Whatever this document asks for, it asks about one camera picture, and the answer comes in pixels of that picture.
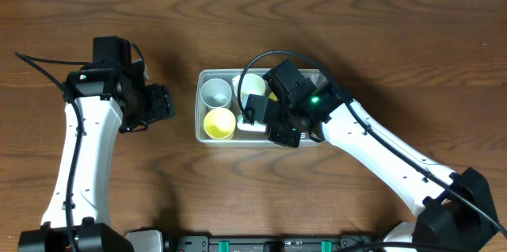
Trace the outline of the yellow plastic bowl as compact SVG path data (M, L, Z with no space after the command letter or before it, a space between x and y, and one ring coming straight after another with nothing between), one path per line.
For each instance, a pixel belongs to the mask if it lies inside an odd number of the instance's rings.
M272 100L274 100L274 101L277 101L277 100L278 100L277 96L276 96L274 93L271 93L271 94L269 95L269 98L270 98L270 99L272 99Z

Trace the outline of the white plastic cup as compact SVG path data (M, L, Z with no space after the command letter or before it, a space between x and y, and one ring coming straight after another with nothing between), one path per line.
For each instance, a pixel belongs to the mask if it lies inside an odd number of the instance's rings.
M247 94L263 96L266 91L265 80L257 74L246 74L242 80L240 98L243 99Z

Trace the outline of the grey plastic cup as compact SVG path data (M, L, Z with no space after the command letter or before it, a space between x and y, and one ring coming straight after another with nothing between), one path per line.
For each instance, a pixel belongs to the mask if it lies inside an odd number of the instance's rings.
M212 78L202 85L200 97L209 109L229 109L232 100L232 89L227 81L221 78Z

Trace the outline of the yellow plastic cup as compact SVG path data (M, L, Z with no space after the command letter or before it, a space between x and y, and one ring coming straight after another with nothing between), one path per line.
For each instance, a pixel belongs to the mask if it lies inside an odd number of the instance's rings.
M234 137L236 123L236 117L229 109L216 108L206 114L203 126L210 138L230 140Z

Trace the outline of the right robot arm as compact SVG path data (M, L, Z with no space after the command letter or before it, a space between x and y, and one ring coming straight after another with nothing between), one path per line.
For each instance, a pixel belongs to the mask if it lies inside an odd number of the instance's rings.
M249 124L265 124L270 142L297 148L306 133L342 149L391 188L416 220L382 239L342 251L479 251L500 224L489 183L469 167L461 174L423 155L368 114L331 78L320 86L286 59L262 76L274 93L238 97Z

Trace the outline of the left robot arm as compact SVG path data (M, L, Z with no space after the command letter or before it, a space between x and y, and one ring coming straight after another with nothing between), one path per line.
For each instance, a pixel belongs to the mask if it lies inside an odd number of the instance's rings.
M23 231L19 251L168 251L159 228L122 235L111 227L109 181L118 134L146 131L174 116L166 86L148 84L139 48L118 36L93 40L93 59L80 62L57 87L66 102L59 174L40 228Z

